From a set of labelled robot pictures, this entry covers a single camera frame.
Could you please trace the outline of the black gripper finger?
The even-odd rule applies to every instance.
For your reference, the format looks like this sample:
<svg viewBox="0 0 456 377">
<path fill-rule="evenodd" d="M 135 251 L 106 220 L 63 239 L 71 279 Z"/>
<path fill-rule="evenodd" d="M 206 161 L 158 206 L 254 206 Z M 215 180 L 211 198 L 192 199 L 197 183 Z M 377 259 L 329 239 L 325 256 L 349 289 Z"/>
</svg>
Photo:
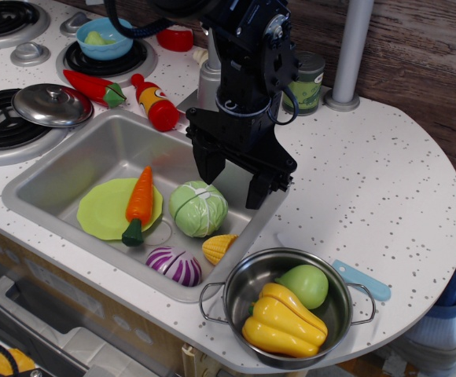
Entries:
<svg viewBox="0 0 456 377">
<path fill-rule="evenodd" d="M 208 184 L 211 184 L 226 166 L 226 157 L 220 143 L 208 139 L 192 140 L 193 156 L 197 170 Z"/>
<path fill-rule="evenodd" d="M 261 171 L 254 174 L 249 183 L 245 207 L 258 210 L 268 195 L 274 192 L 275 174 L 271 171 Z"/>
</svg>

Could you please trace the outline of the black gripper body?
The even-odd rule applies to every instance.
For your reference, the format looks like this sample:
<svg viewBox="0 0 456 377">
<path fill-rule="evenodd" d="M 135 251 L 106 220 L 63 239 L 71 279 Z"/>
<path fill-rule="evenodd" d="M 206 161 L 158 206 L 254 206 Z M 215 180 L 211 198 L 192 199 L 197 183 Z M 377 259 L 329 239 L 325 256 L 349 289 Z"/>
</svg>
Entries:
<svg viewBox="0 0 456 377">
<path fill-rule="evenodd" d="M 218 106 L 218 111 L 189 108 L 186 129 L 191 140 L 208 139 L 221 144 L 223 154 L 242 169 L 257 174 L 271 171 L 275 174 L 275 189 L 285 191 L 291 184 L 297 162 L 279 144 L 276 125 L 281 104 L 281 93 L 270 97 L 255 113 L 236 113 Z"/>
</svg>

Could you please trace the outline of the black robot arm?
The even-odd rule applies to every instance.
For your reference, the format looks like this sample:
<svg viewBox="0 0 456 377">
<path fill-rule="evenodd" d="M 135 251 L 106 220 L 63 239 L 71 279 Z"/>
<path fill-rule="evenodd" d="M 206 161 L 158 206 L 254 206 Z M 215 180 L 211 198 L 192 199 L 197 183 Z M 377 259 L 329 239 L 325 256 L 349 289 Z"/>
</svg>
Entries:
<svg viewBox="0 0 456 377">
<path fill-rule="evenodd" d="M 214 111 L 189 108 L 187 137 L 200 177 L 212 183 L 230 161 L 252 174 L 245 206 L 258 209 L 286 190 L 297 163 L 275 135 L 281 95 L 290 94 L 300 62 L 286 1 L 152 1 L 174 21 L 211 30 L 221 77 Z"/>
</svg>

